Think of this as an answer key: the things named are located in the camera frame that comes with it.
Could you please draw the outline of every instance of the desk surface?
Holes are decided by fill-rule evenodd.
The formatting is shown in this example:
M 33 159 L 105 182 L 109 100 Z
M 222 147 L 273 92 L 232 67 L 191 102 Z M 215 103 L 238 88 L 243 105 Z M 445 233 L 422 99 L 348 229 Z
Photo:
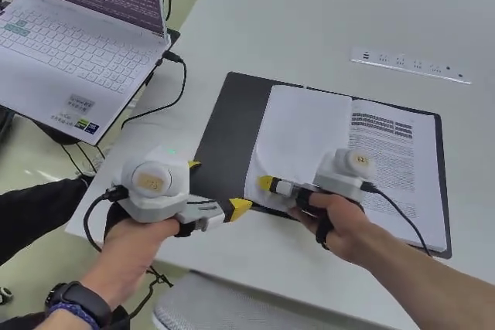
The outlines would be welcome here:
M 495 283 L 491 128 L 491 0 L 198 0 L 174 48 L 187 62 L 183 100 L 130 123 L 121 133 L 67 231 L 83 236 L 82 216 L 129 156 L 158 143 L 192 158 L 225 76 L 248 73 L 381 100 L 442 115 L 453 258 L 446 263 Z M 349 62 L 369 46 L 461 66 L 473 85 Z M 180 66 L 166 64 L 138 111 L 179 92 Z M 91 229 L 101 238 L 105 207 Z M 249 212 L 231 226 L 170 240 L 158 258 L 230 281 L 392 328 L 415 328 L 365 271 L 327 254 L 295 222 Z

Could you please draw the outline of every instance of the wristwatch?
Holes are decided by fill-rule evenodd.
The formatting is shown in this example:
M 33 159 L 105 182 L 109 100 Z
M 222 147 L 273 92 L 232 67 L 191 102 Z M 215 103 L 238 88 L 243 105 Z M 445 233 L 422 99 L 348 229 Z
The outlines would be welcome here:
M 48 297 L 46 297 L 45 309 L 48 311 L 51 307 L 60 303 L 79 305 L 100 328 L 110 324 L 110 306 L 100 295 L 84 287 L 80 282 L 73 281 L 69 284 L 55 285 Z

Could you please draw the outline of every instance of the power outlet strip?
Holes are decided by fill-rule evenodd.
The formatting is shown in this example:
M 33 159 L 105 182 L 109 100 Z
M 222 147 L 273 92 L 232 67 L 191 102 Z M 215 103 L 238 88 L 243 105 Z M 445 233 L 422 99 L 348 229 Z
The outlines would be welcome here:
M 350 60 L 357 63 L 404 71 L 406 73 L 415 73 L 427 77 L 439 77 L 457 83 L 471 84 L 464 76 L 464 72 L 461 72 L 457 68 L 450 65 L 421 60 L 419 58 L 411 58 L 405 54 L 387 53 L 358 46 L 353 48 Z

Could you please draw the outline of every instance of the hand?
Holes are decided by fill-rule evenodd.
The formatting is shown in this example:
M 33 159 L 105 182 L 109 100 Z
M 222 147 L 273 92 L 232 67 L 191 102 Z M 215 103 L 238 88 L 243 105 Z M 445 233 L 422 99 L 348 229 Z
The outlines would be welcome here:
M 342 196 L 313 193 L 309 198 L 309 204 L 326 209 L 328 217 L 335 226 L 335 230 L 326 235 L 326 245 L 329 250 L 348 262 L 360 265 L 359 257 L 356 257 L 357 246 L 375 225 L 358 206 Z M 308 216 L 298 207 L 290 209 L 289 214 L 312 233 L 316 233 L 317 219 Z
M 138 289 L 163 240 L 178 232 L 175 219 L 158 223 L 123 220 L 108 233 L 96 264 L 81 284 L 99 294 L 113 311 Z

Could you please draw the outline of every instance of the laptop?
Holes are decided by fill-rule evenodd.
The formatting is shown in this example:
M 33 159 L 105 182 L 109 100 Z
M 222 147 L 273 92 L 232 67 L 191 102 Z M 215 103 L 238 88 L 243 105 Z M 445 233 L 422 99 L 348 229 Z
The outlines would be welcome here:
M 0 105 L 96 145 L 169 48 L 162 0 L 15 0 Z

